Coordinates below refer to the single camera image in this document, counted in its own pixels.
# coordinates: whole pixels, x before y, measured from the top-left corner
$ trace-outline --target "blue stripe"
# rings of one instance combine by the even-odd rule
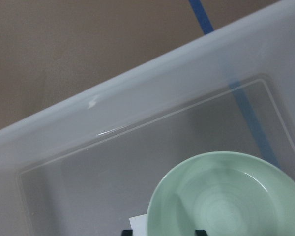
[[[205,9],[203,8],[200,0],[189,0],[193,12],[195,13],[197,20],[201,26],[201,29],[204,34],[211,33],[214,31],[214,28],[208,18]],[[230,89],[235,89],[240,87],[240,81],[229,84]],[[232,91],[233,96],[236,100],[236,103],[242,113],[242,116],[245,118],[248,128],[252,137],[254,138],[256,144],[258,145],[259,151],[264,160],[280,167],[280,164],[277,161],[277,158],[273,152],[271,144],[266,137],[266,134],[262,128],[262,125],[258,121],[257,115],[252,108],[245,91],[242,88],[238,88]]]

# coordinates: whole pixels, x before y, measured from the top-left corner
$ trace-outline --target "mint green bowl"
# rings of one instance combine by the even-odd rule
[[[209,152],[170,170],[147,211],[148,236],[295,236],[295,183],[237,152]]]

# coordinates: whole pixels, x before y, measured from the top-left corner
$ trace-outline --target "plastic container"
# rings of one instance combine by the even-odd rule
[[[119,235],[168,170],[219,150],[295,181],[295,1],[1,130],[0,236]]]

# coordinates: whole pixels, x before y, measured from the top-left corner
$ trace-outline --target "brown surface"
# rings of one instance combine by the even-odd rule
[[[204,0],[215,28],[273,0]],[[0,129],[203,33],[181,0],[0,0]]]

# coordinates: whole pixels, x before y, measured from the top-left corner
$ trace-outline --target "blue tape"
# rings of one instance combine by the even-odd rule
[[[197,20],[201,26],[204,34],[208,34],[214,31],[214,28],[208,18],[206,11],[200,0],[189,0],[193,12],[195,13]],[[229,84],[230,89],[240,87],[239,81]],[[266,134],[258,121],[257,115],[252,108],[245,91],[242,88],[235,89],[232,91],[236,103],[245,118],[248,128],[256,144],[258,145],[259,151],[263,159],[276,167],[280,167],[279,162],[273,152],[271,144],[266,137]]]

